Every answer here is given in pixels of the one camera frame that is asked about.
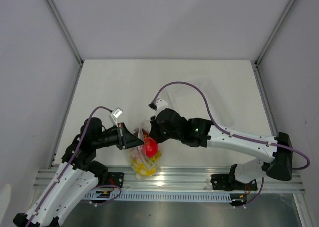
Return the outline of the red tomato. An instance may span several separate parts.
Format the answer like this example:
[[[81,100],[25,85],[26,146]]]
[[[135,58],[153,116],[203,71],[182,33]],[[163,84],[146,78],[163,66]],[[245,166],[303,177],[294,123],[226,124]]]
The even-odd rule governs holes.
[[[152,138],[145,138],[144,139],[144,144],[142,145],[142,153],[147,157],[147,158],[152,158],[156,155],[158,152],[158,145]]]

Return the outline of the yellow banana bunch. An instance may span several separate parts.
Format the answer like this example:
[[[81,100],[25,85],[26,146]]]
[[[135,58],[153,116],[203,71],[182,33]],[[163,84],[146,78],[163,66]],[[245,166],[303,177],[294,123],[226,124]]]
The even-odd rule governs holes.
[[[131,159],[131,168],[136,173],[135,177],[137,179],[141,179],[144,177],[150,177],[154,175],[158,168],[157,166],[149,166],[147,165],[143,159]]]

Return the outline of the white perforated plastic basket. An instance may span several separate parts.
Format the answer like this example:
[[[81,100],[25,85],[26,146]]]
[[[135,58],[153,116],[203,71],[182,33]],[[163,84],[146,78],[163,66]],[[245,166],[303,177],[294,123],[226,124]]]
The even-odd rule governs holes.
[[[207,111],[210,110],[217,124],[223,127],[234,126],[234,115],[229,104],[209,76],[195,76],[185,81],[195,88],[186,84],[173,84],[163,91],[172,109],[186,119],[196,117],[210,119]]]

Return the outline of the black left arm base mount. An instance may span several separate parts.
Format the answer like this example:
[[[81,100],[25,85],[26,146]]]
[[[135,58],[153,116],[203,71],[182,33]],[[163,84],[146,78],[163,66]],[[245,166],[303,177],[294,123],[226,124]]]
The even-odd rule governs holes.
[[[123,186],[123,172],[109,172],[108,167],[97,161],[92,161],[87,170],[98,178],[98,186],[116,185],[120,188]]]

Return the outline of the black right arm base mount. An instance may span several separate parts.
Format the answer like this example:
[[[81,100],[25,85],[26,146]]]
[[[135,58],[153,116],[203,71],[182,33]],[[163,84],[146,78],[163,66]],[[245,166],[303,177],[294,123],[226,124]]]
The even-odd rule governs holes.
[[[212,189],[228,192],[245,190],[257,191],[258,186],[255,179],[247,183],[235,179],[237,166],[237,164],[232,165],[228,174],[212,174],[210,179]]]

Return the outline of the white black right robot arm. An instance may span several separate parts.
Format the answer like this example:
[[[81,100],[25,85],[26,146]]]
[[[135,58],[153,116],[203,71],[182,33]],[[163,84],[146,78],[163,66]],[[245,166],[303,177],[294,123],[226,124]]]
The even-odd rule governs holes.
[[[150,137],[156,143],[173,139],[190,147],[222,148],[252,156],[251,161],[232,165],[227,182],[233,189],[265,176],[280,181],[292,178],[292,151],[285,133],[274,137],[234,132],[210,120],[186,119],[170,108],[152,116],[150,125]]]

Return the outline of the clear polka-dot zip bag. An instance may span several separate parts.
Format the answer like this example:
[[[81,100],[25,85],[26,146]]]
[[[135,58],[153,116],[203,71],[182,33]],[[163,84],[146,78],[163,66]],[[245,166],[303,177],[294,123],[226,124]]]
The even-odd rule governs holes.
[[[135,172],[135,178],[141,180],[153,176],[159,169],[162,151],[150,136],[151,124],[146,120],[134,130],[134,136],[143,143],[129,150],[129,163]]]

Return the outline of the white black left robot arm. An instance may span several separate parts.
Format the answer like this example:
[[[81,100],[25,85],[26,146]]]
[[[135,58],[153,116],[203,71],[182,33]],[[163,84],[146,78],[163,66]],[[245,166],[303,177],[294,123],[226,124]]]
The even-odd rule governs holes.
[[[110,146],[126,150],[142,144],[123,123],[103,129],[100,119],[85,120],[44,192],[26,213],[18,213],[13,223],[18,227],[59,227],[89,191],[107,188],[121,192],[118,178],[122,173],[109,173],[108,167],[95,160],[96,150]]]

